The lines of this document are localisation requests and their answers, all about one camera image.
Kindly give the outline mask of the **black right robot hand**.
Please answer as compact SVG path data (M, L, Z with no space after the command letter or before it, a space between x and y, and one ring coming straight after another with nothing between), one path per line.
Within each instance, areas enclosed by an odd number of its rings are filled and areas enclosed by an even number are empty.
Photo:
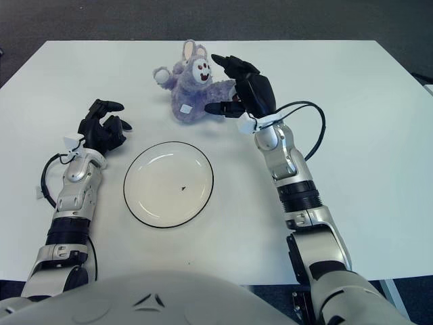
M225 74L235 81L237 101L219 101L205 105L204 110L226 118L239 118L247 112L262 118L276 112L275 96L267 77L251 63L235 56L211 55L214 63L224 68Z

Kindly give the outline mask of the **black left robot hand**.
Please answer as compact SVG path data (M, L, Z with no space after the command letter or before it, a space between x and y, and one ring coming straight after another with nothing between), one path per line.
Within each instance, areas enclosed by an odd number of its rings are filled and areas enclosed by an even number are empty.
M123 145L127 139L123 132L133 129L130 124L117 115L110 115L100 123L107 113L123 110L124 106L118 102L96 99L78 127L78 133L85 139L84 147L96 150L104 156L108 151Z

